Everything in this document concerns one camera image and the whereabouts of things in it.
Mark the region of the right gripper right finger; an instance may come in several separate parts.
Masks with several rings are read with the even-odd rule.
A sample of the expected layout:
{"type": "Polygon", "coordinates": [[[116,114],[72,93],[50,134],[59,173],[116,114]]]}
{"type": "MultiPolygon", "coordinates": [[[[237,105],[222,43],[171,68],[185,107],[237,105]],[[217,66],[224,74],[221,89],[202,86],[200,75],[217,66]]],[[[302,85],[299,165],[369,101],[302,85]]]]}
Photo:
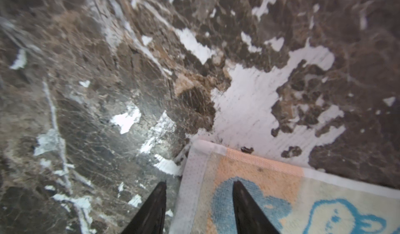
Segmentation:
{"type": "Polygon", "coordinates": [[[240,181],[233,183],[233,207],[238,234],[278,234],[240,181]]]}

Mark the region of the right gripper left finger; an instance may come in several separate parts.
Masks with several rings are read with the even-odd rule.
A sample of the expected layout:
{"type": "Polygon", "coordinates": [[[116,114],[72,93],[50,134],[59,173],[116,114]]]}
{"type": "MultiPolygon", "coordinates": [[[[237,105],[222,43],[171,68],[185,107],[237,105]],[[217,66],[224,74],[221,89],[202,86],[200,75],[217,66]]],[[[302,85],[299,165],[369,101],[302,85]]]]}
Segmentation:
{"type": "Polygon", "coordinates": [[[162,234],[166,216],[166,182],[160,182],[121,234],[162,234]]]}

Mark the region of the teal patterned towel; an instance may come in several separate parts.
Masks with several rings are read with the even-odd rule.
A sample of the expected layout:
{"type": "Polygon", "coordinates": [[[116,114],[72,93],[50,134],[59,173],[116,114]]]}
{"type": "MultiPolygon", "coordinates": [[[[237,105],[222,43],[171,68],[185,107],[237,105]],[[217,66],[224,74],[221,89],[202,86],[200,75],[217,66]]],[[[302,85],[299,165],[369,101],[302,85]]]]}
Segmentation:
{"type": "Polygon", "coordinates": [[[234,234],[240,181],[282,234],[397,234],[398,190],[263,159],[208,142],[189,150],[172,234],[234,234]]]}

